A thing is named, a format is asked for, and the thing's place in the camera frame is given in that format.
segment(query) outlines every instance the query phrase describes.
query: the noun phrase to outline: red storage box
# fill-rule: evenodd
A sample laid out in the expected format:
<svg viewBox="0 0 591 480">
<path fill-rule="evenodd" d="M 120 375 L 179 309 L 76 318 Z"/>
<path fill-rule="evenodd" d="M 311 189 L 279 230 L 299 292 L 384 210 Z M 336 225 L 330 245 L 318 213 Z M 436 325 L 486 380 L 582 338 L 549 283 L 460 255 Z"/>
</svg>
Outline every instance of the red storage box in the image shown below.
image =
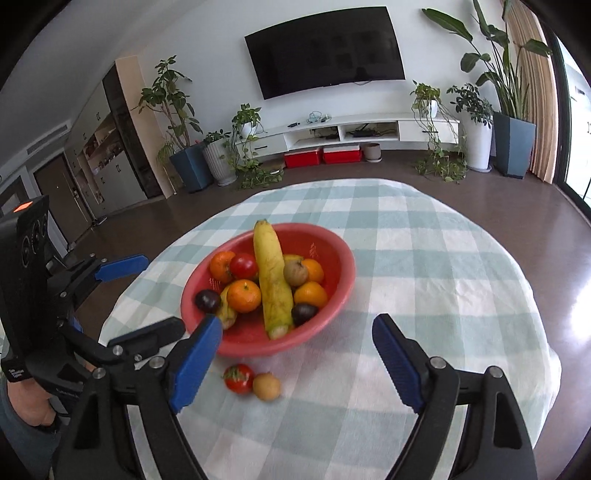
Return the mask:
<svg viewBox="0 0 591 480">
<path fill-rule="evenodd" d="M 311 150 L 300 150 L 297 152 L 286 153 L 285 165 L 287 168 L 296 167 L 310 167 L 312 165 L 320 165 L 320 148 L 313 148 Z"/>
<path fill-rule="evenodd" d="M 324 149 L 326 163 L 349 163 L 361 161 L 361 147 L 350 145 L 346 147 L 330 147 Z"/>
</svg>

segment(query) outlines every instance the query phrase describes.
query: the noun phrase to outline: wall-mounted tv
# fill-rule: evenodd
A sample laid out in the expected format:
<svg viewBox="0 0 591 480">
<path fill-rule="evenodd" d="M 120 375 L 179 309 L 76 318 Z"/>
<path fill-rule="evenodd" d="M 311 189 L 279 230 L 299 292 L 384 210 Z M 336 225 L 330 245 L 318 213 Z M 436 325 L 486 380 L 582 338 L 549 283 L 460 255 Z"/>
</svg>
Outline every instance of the wall-mounted tv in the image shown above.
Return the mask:
<svg viewBox="0 0 591 480">
<path fill-rule="evenodd" d="M 297 18 L 246 37 L 263 97 L 371 80 L 404 80 L 386 7 Z"/>
</svg>

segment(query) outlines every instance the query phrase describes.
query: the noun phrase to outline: tomato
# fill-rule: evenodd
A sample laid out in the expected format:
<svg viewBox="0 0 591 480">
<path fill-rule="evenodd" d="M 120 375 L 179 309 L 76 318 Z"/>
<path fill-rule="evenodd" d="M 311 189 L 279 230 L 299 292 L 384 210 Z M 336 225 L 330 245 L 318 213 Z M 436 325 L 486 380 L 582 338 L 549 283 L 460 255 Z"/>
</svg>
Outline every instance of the tomato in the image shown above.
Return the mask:
<svg viewBox="0 0 591 480">
<path fill-rule="evenodd" d="M 256 259 L 251 254 L 238 254 L 230 261 L 230 272 L 237 280 L 252 280 L 258 273 Z"/>
<path fill-rule="evenodd" d="M 252 381 L 255 373 L 248 365 L 237 364 L 226 368 L 223 373 L 223 380 L 226 386 L 234 393 L 244 395 L 252 391 Z"/>
</svg>

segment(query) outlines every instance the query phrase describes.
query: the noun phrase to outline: checkered tablecloth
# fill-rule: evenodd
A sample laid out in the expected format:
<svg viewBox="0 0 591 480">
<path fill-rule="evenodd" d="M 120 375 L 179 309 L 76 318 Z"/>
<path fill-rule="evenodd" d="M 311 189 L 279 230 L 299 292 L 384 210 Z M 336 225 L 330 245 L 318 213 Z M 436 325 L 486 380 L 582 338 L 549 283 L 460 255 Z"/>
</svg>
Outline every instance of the checkered tablecloth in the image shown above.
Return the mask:
<svg viewBox="0 0 591 480">
<path fill-rule="evenodd" d="M 248 360 L 255 371 L 281 379 L 283 395 L 274 403 L 229 392 L 220 375 L 235 360 L 214 361 L 194 403 L 179 415 L 210 479 L 383 480 L 416 415 L 400 402 L 372 343 L 371 324 L 382 312 L 428 355 L 456 368 L 499 365 L 535 444 L 558 393 L 560 362 L 530 285 L 488 233 L 394 181 L 305 183 L 256 194 L 212 217 L 162 252 L 121 295 L 101 342 L 179 316 L 196 265 L 263 218 L 315 223 L 340 235 L 355 256 L 355 288 L 315 338 Z M 452 467 L 464 412 L 457 409 L 437 479 Z M 132 417 L 147 478 L 157 479 L 137 412 Z"/>
</svg>

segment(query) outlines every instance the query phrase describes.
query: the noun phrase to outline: white tv stand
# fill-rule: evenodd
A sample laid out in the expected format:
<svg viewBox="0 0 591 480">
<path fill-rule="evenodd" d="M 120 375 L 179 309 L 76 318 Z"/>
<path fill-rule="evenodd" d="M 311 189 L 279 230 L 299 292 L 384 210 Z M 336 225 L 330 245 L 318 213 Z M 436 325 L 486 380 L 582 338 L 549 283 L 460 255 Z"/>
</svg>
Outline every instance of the white tv stand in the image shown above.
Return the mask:
<svg viewBox="0 0 591 480">
<path fill-rule="evenodd" d="M 366 124 L 365 128 L 375 129 L 383 134 L 378 137 L 354 137 L 352 132 Z M 457 120 L 451 119 L 448 122 L 438 116 L 433 119 L 433 124 L 442 143 L 458 143 L 459 122 Z M 338 138 L 322 138 L 331 133 L 338 134 Z M 426 145 L 428 141 L 428 132 L 417 123 L 413 113 L 360 113 L 335 117 L 316 124 L 307 124 L 303 121 L 301 125 L 292 128 L 287 126 L 269 128 L 257 133 L 256 136 L 258 139 L 251 142 L 250 148 L 260 157 L 292 150 L 365 142 L 376 142 L 382 145 L 382 149 L 395 150 L 404 148 L 406 142 L 409 142 L 408 145 L 410 142 Z"/>
</svg>

